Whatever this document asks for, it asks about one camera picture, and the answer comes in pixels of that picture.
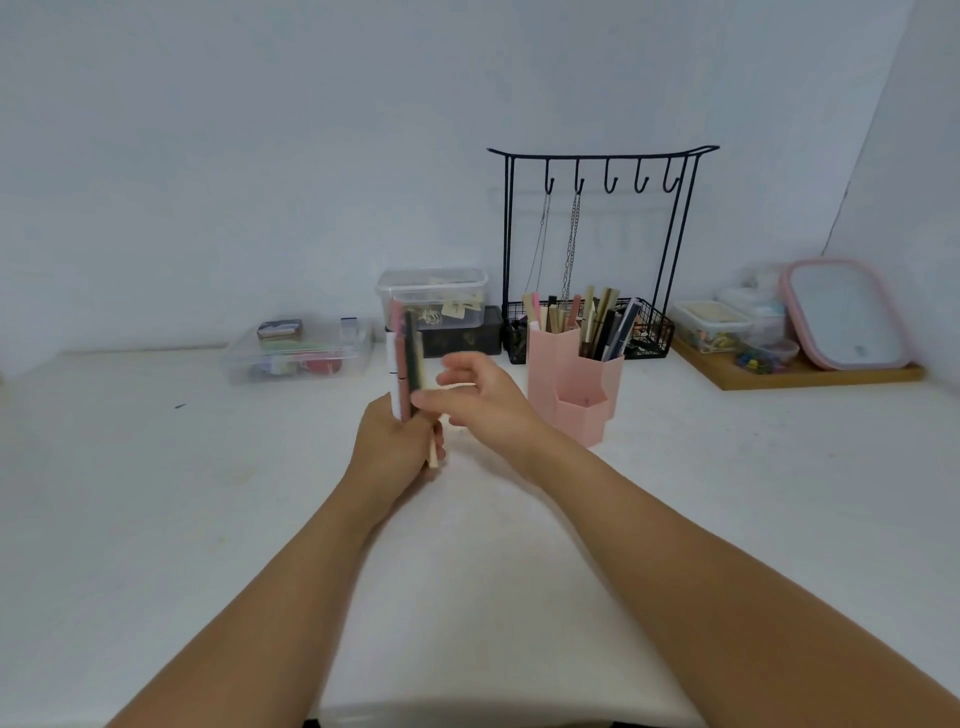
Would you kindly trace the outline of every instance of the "metal chain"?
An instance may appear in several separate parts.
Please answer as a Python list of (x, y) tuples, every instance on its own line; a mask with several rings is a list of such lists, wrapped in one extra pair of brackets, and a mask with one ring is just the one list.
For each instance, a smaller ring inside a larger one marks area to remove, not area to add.
[(564, 290), (561, 301), (570, 300), (570, 279), (573, 277), (573, 256), (577, 250), (577, 228), (580, 226), (580, 193), (573, 195), (570, 210), (570, 237), (566, 241), (566, 265), (564, 266)]
[(540, 290), (540, 274), (543, 273), (543, 253), (546, 251), (546, 231), (550, 224), (550, 193), (543, 195), (543, 210), (540, 212), (540, 232), (537, 233), (537, 247), (534, 248), (534, 259), (530, 263), (530, 275), (527, 276), (527, 284), (523, 286), (524, 291), (530, 290), (530, 280), (534, 276), (534, 268), (537, 266), (537, 251), (540, 251), (540, 269), (537, 271), (537, 286), (535, 291)]

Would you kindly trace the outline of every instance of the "black pen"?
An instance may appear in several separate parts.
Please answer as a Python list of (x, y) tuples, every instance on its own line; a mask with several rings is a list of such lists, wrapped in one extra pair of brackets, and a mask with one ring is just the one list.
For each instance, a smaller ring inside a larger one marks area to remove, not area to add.
[(600, 335), (597, 336), (596, 346), (593, 349), (594, 361), (603, 361), (603, 349), (607, 346), (607, 339), (610, 338), (610, 332), (613, 330), (613, 319), (616, 313), (612, 308), (607, 309), (607, 316), (603, 320), (603, 328), (600, 329)]

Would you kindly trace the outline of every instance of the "plastic storage container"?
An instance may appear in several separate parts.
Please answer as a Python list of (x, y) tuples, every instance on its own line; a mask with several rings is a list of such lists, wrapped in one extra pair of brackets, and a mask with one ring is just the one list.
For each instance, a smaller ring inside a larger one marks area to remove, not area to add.
[(790, 362), (800, 353), (800, 344), (789, 339), (757, 338), (748, 336), (736, 349), (736, 365), (759, 375), (773, 375), (786, 371)]
[(804, 353), (824, 369), (899, 369), (913, 358), (906, 325), (876, 273), (842, 258), (798, 260), (780, 289)]
[(485, 315), (483, 324), (476, 328), (430, 328), (424, 331), (423, 356), (429, 359), (451, 352), (499, 354), (503, 332), (500, 306), (487, 306)]
[(752, 321), (751, 336), (772, 341), (786, 333), (786, 306), (769, 289), (721, 288), (714, 298)]
[(221, 354), (220, 366), (233, 384), (360, 375), (370, 363), (372, 343), (369, 322), (303, 319), (299, 340), (261, 341), (251, 328)]
[(393, 300), (417, 310), (421, 331), (478, 327), (484, 322), (486, 291), (487, 274), (480, 268), (391, 268), (376, 284), (387, 329)]
[(753, 327), (744, 314), (719, 301), (680, 301), (667, 316), (677, 325), (677, 335), (700, 353), (732, 352)]

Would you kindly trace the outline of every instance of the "forearm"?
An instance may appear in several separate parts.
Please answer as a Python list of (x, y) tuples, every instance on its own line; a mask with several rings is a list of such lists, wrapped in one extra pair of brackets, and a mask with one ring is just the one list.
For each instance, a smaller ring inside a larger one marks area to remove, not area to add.
[(329, 669), (373, 523), (334, 492), (111, 728), (299, 728)]
[(825, 603), (559, 433), (525, 468), (712, 728), (933, 725), (960, 704)]

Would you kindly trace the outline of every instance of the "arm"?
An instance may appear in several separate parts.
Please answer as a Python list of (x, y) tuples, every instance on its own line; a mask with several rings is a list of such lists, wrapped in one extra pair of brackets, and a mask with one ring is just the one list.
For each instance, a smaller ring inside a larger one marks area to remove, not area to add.
[(710, 726), (960, 725), (953, 695), (549, 427), (488, 358), (444, 364), (439, 383), (473, 386), (415, 404), (449, 413), (553, 498)]
[(443, 445), (434, 426), (422, 414), (401, 425), (389, 397), (372, 402), (347, 473), (320, 510), (109, 728), (299, 728), (372, 533), (420, 472), (431, 437)]

